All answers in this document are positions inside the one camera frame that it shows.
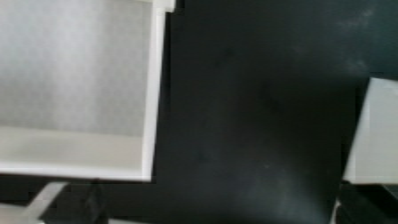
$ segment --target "white furniture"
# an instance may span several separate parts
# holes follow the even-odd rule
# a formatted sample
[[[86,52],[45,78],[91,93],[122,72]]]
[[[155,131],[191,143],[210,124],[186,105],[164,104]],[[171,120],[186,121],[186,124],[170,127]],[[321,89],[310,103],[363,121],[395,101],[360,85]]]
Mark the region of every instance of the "white furniture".
[[[398,81],[372,79],[345,179],[398,184]]]
[[[175,0],[0,1],[0,172],[152,180]]]

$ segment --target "dark wall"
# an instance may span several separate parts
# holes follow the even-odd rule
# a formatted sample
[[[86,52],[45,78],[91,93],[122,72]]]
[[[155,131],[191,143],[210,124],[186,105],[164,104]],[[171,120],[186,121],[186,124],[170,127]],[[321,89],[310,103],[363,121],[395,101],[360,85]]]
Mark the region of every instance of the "dark wall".
[[[397,75],[397,9],[393,0],[186,0],[155,182],[104,182],[116,217],[329,223],[369,77]],[[0,181],[0,200],[24,203],[49,179]]]

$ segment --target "white shelf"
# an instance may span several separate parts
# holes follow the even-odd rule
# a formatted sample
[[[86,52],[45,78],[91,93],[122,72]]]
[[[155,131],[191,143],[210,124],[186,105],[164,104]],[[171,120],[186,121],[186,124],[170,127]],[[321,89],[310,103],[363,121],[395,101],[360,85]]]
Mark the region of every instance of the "white shelf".
[[[143,180],[143,139],[0,127],[0,171]]]
[[[0,1],[0,172],[152,180],[175,0]]]
[[[345,179],[398,183],[398,81],[372,79]]]

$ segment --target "white box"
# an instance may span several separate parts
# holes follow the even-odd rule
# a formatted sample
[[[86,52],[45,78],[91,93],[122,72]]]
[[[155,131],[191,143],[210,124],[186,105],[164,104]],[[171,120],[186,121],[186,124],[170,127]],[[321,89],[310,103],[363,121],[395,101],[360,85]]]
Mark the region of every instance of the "white box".
[[[152,180],[175,0],[0,1],[0,172]]]

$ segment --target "black wall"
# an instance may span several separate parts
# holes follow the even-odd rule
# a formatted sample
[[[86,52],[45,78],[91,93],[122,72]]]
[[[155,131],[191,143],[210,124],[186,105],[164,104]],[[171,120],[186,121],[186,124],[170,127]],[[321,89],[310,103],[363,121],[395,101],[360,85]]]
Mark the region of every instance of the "black wall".
[[[369,77],[398,75],[397,11],[393,0],[186,0],[155,182],[104,182],[116,217],[329,223]],[[27,203],[49,180],[2,176],[0,200]]]

